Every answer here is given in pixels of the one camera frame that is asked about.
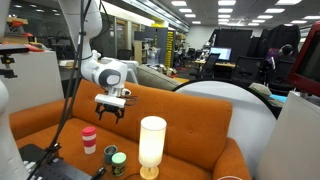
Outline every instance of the couch armrest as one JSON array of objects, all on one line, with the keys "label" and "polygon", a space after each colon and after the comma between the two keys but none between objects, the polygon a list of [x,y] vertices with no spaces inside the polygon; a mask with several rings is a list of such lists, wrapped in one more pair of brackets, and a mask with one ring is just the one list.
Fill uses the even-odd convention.
[{"label": "couch armrest", "polygon": [[212,179],[217,180],[226,176],[235,176],[243,180],[251,179],[239,146],[231,138],[227,138],[224,151],[216,162]]},{"label": "couch armrest", "polygon": [[10,126],[15,140],[57,124],[64,99],[10,114]]}]

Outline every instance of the ceiling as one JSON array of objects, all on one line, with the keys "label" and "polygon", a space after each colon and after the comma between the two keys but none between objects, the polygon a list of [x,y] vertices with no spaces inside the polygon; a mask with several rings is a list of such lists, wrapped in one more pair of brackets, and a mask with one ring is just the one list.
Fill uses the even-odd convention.
[{"label": "ceiling", "polygon": [[[150,0],[163,9],[168,9],[174,13],[182,21],[193,26],[192,21],[201,21],[201,25],[219,26],[218,24],[218,0],[185,0],[188,8],[196,15],[195,18],[186,18],[185,13],[179,11],[180,8],[171,4],[171,0]],[[320,15],[318,0],[302,0],[296,5],[275,5],[278,0],[237,0],[230,14],[229,23],[240,23],[247,26],[252,20],[257,19],[259,15],[273,15],[272,19],[267,19],[264,23],[260,23],[260,28],[272,28],[279,24],[288,24],[292,20],[302,20],[305,16]],[[264,13],[268,8],[284,8],[285,11],[279,14]],[[307,20],[305,24],[298,24],[300,27],[308,26],[315,20]]]}]

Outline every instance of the jar lid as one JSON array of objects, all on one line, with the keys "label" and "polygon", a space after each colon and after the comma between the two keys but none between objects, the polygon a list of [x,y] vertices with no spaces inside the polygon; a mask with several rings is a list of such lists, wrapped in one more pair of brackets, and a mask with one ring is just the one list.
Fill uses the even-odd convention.
[{"label": "jar lid", "polygon": [[112,163],[114,164],[122,164],[126,161],[127,156],[125,153],[118,152],[112,156]]},{"label": "jar lid", "polygon": [[82,135],[83,136],[91,136],[94,135],[96,133],[96,128],[93,126],[88,126],[85,127],[84,129],[82,129]]}]

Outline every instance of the lamp base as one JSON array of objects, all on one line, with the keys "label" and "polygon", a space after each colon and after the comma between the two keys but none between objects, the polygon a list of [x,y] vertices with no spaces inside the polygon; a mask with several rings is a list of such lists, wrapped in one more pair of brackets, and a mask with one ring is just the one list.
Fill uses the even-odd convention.
[{"label": "lamp base", "polygon": [[159,175],[159,168],[158,167],[144,167],[140,168],[140,179],[141,180],[155,180]]}]

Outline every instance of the orange couch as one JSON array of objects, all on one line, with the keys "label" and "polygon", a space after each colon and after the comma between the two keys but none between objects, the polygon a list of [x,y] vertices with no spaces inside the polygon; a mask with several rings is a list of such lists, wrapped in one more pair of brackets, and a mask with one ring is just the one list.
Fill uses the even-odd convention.
[{"label": "orange couch", "polygon": [[[126,83],[133,96],[139,97],[134,106],[125,109],[125,117],[115,123],[113,114],[105,113],[101,121],[94,112],[94,98],[103,89],[82,80],[72,117],[67,121],[58,142],[64,160],[93,175],[104,164],[103,150],[116,145],[127,155],[126,171],[120,177],[111,175],[110,165],[104,179],[126,179],[139,173],[139,131],[142,118],[160,116],[167,121],[164,155],[159,165],[158,179],[219,179],[236,176],[250,179],[237,143],[227,137],[232,105],[228,101],[194,97],[175,92]],[[48,146],[59,121],[63,100],[26,109],[10,115],[11,129],[18,147],[33,143]],[[97,149],[84,154],[81,130],[97,128]]]}]

